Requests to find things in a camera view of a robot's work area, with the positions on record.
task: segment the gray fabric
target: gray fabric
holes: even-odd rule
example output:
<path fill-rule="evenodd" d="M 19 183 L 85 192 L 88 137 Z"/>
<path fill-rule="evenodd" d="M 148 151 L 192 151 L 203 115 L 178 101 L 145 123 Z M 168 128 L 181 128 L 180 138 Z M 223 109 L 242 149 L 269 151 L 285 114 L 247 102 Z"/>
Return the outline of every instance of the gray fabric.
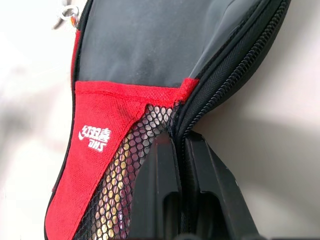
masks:
<path fill-rule="evenodd" d="M 259 0 L 94 0 L 79 80 L 178 87 Z"/>

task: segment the table tennis paddle case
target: table tennis paddle case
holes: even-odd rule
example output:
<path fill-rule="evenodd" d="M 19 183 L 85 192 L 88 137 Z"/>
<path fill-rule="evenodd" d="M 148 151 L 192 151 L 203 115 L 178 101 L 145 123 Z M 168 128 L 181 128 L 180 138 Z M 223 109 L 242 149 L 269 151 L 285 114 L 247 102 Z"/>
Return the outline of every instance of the table tennis paddle case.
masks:
<path fill-rule="evenodd" d="M 250 79 L 289 4 L 88 0 L 72 56 L 70 138 L 45 239 L 128 238 L 135 179 L 155 137 L 172 139 L 183 181 L 190 131 Z"/>

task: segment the metal ring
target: metal ring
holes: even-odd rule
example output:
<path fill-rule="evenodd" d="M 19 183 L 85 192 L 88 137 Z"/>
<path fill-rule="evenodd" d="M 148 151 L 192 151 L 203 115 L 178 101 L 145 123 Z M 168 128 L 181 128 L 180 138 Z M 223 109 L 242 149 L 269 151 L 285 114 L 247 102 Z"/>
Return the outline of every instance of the metal ring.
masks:
<path fill-rule="evenodd" d="M 72 14 L 70 16 L 65 15 L 68 10 L 72 10 Z M 71 17 L 78 16 L 78 15 L 79 15 L 79 8 L 77 6 L 67 5 L 62 8 L 60 18 L 64 21 L 68 21 Z"/>

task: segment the mesh pocket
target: mesh pocket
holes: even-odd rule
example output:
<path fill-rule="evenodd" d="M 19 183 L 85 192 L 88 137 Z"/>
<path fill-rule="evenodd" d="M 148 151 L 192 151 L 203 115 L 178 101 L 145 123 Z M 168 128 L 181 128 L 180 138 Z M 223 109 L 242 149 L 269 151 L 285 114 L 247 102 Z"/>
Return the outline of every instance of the mesh pocket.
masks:
<path fill-rule="evenodd" d="M 151 143 L 171 124 L 172 108 L 148 105 L 100 180 L 73 240 L 125 239 L 135 179 Z"/>

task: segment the white logo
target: white logo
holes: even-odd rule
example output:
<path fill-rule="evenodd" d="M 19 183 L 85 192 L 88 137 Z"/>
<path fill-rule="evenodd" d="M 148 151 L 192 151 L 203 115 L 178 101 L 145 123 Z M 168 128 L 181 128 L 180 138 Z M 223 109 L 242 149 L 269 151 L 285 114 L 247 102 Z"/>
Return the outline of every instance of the white logo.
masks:
<path fill-rule="evenodd" d="M 89 148 L 102 152 L 104 146 L 107 145 L 108 140 L 110 139 L 111 131 L 108 128 L 101 129 L 94 126 L 83 126 L 82 132 L 79 131 L 78 137 L 80 141 L 84 138 L 89 139 Z"/>

